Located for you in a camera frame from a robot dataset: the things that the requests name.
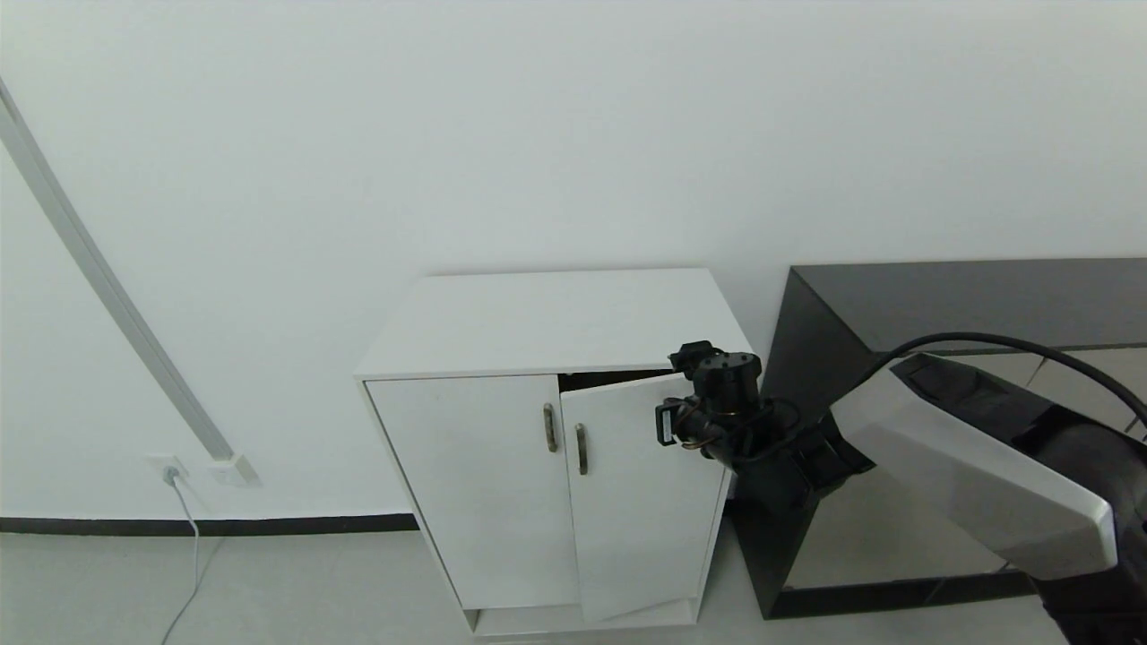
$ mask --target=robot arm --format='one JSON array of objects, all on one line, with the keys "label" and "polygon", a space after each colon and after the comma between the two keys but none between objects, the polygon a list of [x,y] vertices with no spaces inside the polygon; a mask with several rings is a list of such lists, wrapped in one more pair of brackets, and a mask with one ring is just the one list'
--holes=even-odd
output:
[{"label": "robot arm", "polygon": [[756,391],[751,353],[702,342],[670,358],[695,394],[657,409],[658,442],[720,460],[765,512],[805,507],[879,465],[1027,573],[1070,643],[1147,643],[1144,444],[923,353],[874,368],[804,423]]}]

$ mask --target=cabinet top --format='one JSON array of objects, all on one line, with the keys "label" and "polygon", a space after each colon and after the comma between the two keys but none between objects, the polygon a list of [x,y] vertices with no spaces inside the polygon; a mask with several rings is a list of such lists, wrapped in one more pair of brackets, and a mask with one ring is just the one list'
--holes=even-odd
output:
[{"label": "cabinet top", "polygon": [[356,376],[658,370],[681,343],[700,340],[751,349],[705,269],[423,278]]}]

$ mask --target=metal handle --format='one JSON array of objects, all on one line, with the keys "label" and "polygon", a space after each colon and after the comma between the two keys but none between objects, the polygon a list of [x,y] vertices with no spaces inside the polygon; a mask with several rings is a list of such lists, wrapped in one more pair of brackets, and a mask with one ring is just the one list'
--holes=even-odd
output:
[{"label": "metal handle", "polygon": [[577,471],[586,475],[590,473],[590,459],[585,453],[585,426],[578,423],[574,426],[574,432],[577,433]]},{"label": "metal handle", "polygon": [[541,418],[546,421],[546,448],[557,452],[557,435],[554,434],[554,406],[548,403],[541,407]]}]

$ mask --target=electrical outlet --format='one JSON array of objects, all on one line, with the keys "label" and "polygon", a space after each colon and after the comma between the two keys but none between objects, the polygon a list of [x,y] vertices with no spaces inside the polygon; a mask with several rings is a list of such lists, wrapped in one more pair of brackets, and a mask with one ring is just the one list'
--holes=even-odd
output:
[{"label": "electrical outlet", "polygon": [[147,454],[145,456],[145,459],[147,459],[147,463],[151,465],[155,472],[159,475],[161,480],[163,479],[163,472],[169,467],[179,471],[179,476],[181,479],[186,480],[188,476],[187,468],[179,463],[179,459],[174,454]]}]

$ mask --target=gray floor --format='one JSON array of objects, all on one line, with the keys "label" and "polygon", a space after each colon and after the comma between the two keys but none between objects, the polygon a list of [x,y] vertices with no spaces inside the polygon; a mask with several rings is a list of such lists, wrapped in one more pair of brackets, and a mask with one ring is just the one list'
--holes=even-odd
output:
[{"label": "gray floor", "polygon": [[[190,539],[0,536],[0,643],[159,643],[190,590]],[[195,603],[171,645],[468,644],[418,533],[205,538]],[[764,622],[723,530],[701,624],[588,644],[1054,644],[1036,598]]]}]

